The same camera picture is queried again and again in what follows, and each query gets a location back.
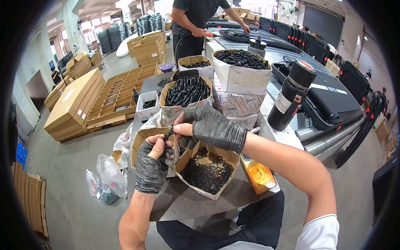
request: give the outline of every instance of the fingernail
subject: fingernail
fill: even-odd
[[[174,126],[174,132],[179,133],[180,132],[180,125],[175,125]]]

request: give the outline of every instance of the white t-shirt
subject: white t-shirt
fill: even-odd
[[[335,214],[327,214],[305,224],[297,239],[295,250],[324,249],[336,250],[339,222]],[[220,250],[273,250],[270,246],[237,241]]]

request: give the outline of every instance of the black t-shirt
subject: black t-shirt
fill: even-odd
[[[174,8],[185,10],[188,19],[197,27],[204,29],[206,23],[212,18],[221,6],[223,9],[230,8],[226,0],[174,0]],[[181,27],[177,22],[172,23],[173,34],[190,34],[191,32]]]
[[[57,84],[57,83],[59,83],[59,82],[61,81],[61,78],[60,78],[60,74],[58,74],[57,71],[51,74],[51,78],[53,78],[55,74],[57,74],[57,75],[56,75],[56,77],[53,79],[53,82],[54,82],[55,84]]]

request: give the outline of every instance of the white cardboard box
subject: white cardboard box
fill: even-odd
[[[265,94],[239,95],[229,94],[224,91],[222,85],[214,74],[213,84],[214,107],[226,117],[248,116],[258,114]]]
[[[143,104],[151,100],[156,100],[156,105],[151,108],[143,109]],[[157,95],[157,91],[152,91],[139,95],[138,104],[136,105],[136,113],[138,113],[138,116],[141,121],[148,120],[159,110],[160,110],[160,101]]]
[[[231,94],[262,95],[267,91],[272,70],[255,70],[233,66],[213,57],[214,70],[223,89]]]
[[[234,124],[239,125],[242,128],[247,128],[248,130],[252,130],[254,125],[256,124],[258,114],[252,114],[249,116],[241,116],[241,117],[227,117],[228,120],[232,121]]]

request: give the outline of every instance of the gray knit glove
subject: gray knit glove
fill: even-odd
[[[247,129],[229,121],[220,112],[208,105],[199,105],[184,110],[185,122],[193,124],[193,137],[184,136],[180,147],[192,149],[199,140],[240,154],[246,140]]]
[[[136,157],[135,188],[141,193],[158,194],[164,185],[165,179],[167,178],[168,170],[163,171],[161,169],[162,159],[158,158],[155,160],[154,158],[148,156],[148,154],[152,151],[153,146],[153,144],[145,140],[139,148]],[[165,163],[171,167],[173,165],[173,160],[166,158]]]

